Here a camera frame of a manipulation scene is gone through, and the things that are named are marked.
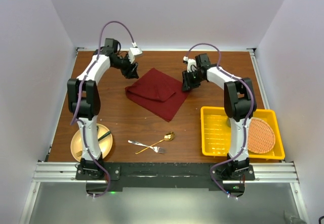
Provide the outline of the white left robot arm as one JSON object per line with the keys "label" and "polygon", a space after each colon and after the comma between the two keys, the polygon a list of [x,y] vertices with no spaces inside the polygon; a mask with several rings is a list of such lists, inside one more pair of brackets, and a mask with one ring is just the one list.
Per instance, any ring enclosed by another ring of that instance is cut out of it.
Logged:
{"label": "white left robot arm", "polygon": [[139,77],[135,60],[142,55],[142,50],[132,41],[126,55],[121,56],[119,47],[119,41],[106,39],[104,46],[94,52],[86,69],[76,79],[67,82],[68,108],[73,113],[71,124],[77,123],[83,146],[77,169],[80,174],[87,174],[92,179],[108,176],[97,133],[97,116],[101,108],[98,84],[110,68],[119,69],[127,79]]}

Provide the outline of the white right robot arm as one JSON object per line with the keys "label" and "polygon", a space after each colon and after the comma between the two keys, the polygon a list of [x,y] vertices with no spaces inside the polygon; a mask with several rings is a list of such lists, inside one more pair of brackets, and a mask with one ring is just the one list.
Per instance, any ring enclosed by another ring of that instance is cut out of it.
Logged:
{"label": "white right robot arm", "polygon": [[191,91],[201,82],[214,83],[224,91],[224,110],[229,118],[231,143],[224,162],[225,173],[232,180],[238,179],[249,169],[248,134],[251,118],[256,110],[252,81],[242,79],[224,70],[218,64],[211,64],[207,54],[194,59],[183,57],[187,69],[182,72],[182,91]]}

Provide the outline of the dark red cloth napkin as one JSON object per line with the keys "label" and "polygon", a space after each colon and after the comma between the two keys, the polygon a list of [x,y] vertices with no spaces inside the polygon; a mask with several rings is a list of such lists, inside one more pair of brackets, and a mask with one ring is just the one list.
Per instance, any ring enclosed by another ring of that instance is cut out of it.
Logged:
{"label": "dark red cloth napkin", "polygon": [[189,95],[182,91],[180,81],[155,68],[125,87],[125,91],[129,100],[167,122],[174,118]]}

